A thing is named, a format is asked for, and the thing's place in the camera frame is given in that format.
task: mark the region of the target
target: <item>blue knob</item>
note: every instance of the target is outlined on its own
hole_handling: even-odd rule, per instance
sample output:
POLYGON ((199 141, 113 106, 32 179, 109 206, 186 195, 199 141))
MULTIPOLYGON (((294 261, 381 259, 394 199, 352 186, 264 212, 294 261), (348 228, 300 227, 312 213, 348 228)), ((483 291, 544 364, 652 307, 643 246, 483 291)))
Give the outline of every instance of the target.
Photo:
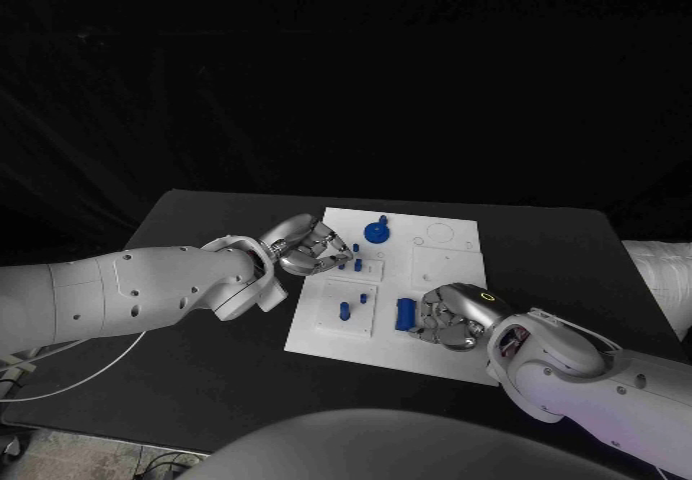
POLYGON ((351 309, 349 309, 349 303, 348 302, 342 302, 341 306, 339 306, 339 318, 346 321, 349 318, 351 318, 351 309))
POLYGON ((371 243, 384 243, 390 238, 390 228, 387 226, 387 217, 380 217, 380 222, 371 223, 365 227, 365 239, 371 243))

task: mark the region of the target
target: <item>peg board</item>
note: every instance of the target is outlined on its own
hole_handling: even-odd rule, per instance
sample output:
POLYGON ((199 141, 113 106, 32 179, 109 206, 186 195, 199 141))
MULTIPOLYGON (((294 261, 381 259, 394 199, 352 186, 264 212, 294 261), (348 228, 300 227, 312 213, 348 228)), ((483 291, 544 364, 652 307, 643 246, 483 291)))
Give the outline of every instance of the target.
POLYGON ((418 302, 418 317, 423 295, 434 288, 453 282, 486 288, 478 223, 339 208, 326 209, 323 222, 349 247, 359 244, 364 269, 356 272, 352 261, 343 270, 306 277, 286 350, 498 386, 486 373, 486 342, 470 352, 453 352, 394 328, 397 299, 418 302), (391 235, 372 244, 364 230, 382 215, 391 235), (361 293, 368 293, 365 305, 361 293), (339 318, 343 301, 352 306, 348 321, 339 318))

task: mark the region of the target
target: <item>black curtain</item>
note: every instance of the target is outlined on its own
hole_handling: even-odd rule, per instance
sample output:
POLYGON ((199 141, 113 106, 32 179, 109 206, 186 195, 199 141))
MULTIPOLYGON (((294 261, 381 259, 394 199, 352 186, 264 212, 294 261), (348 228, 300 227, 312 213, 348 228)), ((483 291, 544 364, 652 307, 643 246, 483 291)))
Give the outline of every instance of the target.
POLYGON ((6 243, 121 248, 170 188, 597 208, 689 241, 687 12, 250 3, 3 6, 6 243))

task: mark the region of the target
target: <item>robotic hand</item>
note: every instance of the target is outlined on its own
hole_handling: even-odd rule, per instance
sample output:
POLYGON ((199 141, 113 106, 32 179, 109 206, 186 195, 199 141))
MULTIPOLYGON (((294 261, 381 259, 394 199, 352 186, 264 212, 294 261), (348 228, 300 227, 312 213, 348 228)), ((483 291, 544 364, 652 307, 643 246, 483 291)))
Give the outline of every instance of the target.
POLYGON ((194 309, 222 321, 257 303, 269 311, 287 293, 274 263, 313 275, 354 254, 309 214, 283 222, 256 241, 227 236, 202 248, 126 250, 68 263, 0 268, 0 357, 94 337, 173 325, 194 309), (338 254, 319 258, 332 244, 338 254))
POLYGON ((512 314, 475 285, 429 292, 420 323, 410 334, 450 350, 470 351, 488 339, 488 373, 534 418, 555 423, 570 417, 607 445, 692 478, 689 365, 623 350, 540 309, 512 314))

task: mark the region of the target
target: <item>floor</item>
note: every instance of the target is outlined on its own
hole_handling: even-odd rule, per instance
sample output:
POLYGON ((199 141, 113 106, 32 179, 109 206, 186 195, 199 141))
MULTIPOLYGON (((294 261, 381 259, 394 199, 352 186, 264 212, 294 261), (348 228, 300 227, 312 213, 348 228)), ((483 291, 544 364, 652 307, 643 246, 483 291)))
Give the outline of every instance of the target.
MULTIPOLYGON (((114 440, 38 430, 19 461, 0 467, 0 480, 133 480, 152 460, 170 452, 114 440)), ((198 458, 185 453, 179 457, 165 457, 156 464, 175 460, 192 466, 204 458, 205 455, 198 458)), ((163 480, 169 468, 170 465, 156 468, 145 480, 163 480)))

